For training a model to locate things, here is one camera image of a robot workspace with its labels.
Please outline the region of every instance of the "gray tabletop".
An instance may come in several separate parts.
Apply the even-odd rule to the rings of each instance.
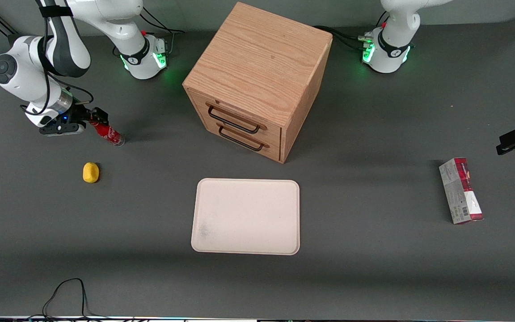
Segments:
[[[515,21],[425,26],[393,75],[335,42],[285,165],[204,130],[181,83],[211,37],[177,36],[147,81],[106,37],[85,39],[92,66],[72,81],[123,148],[92,129],[43,137],[0,90],[0,315],[36,314],[80,277],[111,316],[515,321],[515,152],[495,151],[515,129]],[[468,158],[482,222],[450,221],[437,167],[452,157]],[[88,161],[95,185],[81,179]],[[297,181],[299,253],[193,251],[206,177]],[[78,314],[79,296],[68,285],[50,313]]]

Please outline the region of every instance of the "red and white box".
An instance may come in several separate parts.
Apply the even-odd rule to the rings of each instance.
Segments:
[[[484,219],[472,186],[465,157],[455,157],[439,167],[446,199],[455,225]]]

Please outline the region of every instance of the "black strap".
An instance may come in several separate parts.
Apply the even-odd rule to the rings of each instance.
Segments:
[[[400,57],[402,53],[404,53],[410,46],[410,43],[404,45],[403,47],[395,47],[393,45],[389,45],[383,38],[383,31],[379,32],[379,36],[377,37],[377,42],[379,46],[387,52],[387,55],[390,58]]]
[[[45,39],[45,37],[41,37],[41,39],[39,39],[39,42],[37,43],[37,53],[39,54],[39,61],[41,62],[41,65],[43,66],[43,69],[45,71],[48,71],[48,72],[50,72],[52,74],[55,74],[55,75],[63,76],[63,75],[61,75],[61,73],[59,73],[58,71],[55,70],[55,67],[53,67],[53,65],[51,64],[51,62],[47,58],[47,55],[45,54],[45,51],[43,50],[44,49],[44,45],[45,45],[45,41],[48,41],[51,38],[53,38],[52,35],[47,37],[47,39]]]
[[[143,61],[143,58],[146,57],[146,55],[148,55],[149,52],[150,43],[148,42],[148,39],[144,37],[144,46],[138,53],[135,53],[134,55],[125,55],[121,53],[121,55],[129,64],[139,65]]]
[[[46,6],[39,7],[39,11],[41,11],[41,16],[43,16],[43,18],[73,16],[73,12],[69,7]]]

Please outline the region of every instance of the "yellow object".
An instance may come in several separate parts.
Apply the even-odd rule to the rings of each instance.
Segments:
[[[98,173],[98,165],[87,162],[82,169],[82,179],[88,183],[95,183],[98,181]]]

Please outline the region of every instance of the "black metal drawer handle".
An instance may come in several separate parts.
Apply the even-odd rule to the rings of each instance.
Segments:
[[[223,129],[224,129],[224,127],[220,126],[220,130],[218,130],[218,133],[220,134],[221,137],[223,137],[225,139],[228,139],[228,140],[232,141],[233,143],[237,143],[237,144],[243,146],[244,148],[248,148],[248,149],[250,149],[252,151],[255,151],[255,152],[259,152],[259,151],[261,151],[263,149],[263,146],[264,146],[263,143],[259,145],[259,148],[252,147],[251,145],[245,144],[242,141],[236,140],[236,139],[234,139],[233,137],[231,137],[229,135],[223,134],[222,133]]]
[[[256,129],[252,131],[250,129],[247,129],[245,127],[242,127],[242,126],[239,126],[239,125],[237,125],[235,123],[232,123],[232,122],[230,122],[230,121],[228,121],[226,119],[223,119],[220,116],[212,114],[213,110],[214,110],[214,106],[210,106],[210,108],[208,109],[208,114],[210,114],[210,117],[213,118],[213,119],[216,119],[216,120],[219,120],[221,122],[224,122],[225,124],[227,124],[227,125],[229,125],[231,127],[235,127],[238,130],[244,131],[245,133],[256,134],[259,131],[259,126],[256,126]]]

